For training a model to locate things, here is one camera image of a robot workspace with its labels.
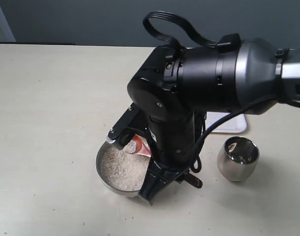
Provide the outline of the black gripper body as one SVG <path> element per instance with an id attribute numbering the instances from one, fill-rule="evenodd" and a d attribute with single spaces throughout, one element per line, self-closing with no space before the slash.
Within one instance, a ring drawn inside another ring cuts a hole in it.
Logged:
<path id="1" fill-rule="evenodd" d="M 147 139 L 152 139 L 154 160 L 171 168 L 189 167 L 192 172 L 202 169 L 199 153 L 203 142 L 198 141 L 206 130 L 206 112 L 192 112 L 178 120 L 161 121 L 147 117 Z"/>

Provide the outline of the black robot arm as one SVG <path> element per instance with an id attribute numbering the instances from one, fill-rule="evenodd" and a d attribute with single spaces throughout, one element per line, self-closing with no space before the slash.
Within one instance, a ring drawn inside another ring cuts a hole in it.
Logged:
<path id="1" fill-rule="evenodd" d="M 200 165 L 206 137 L 240 115 L 260 115 L 276 103 L 300 108 L 300 48 L 277 49 L 261 38 L 224 36 L 214 48 L 155 48 L 127 85 L 132 104 L 107 142 L 122 149 L 134 135 L 151 151 L 138 195 L 149 203 Z"/>

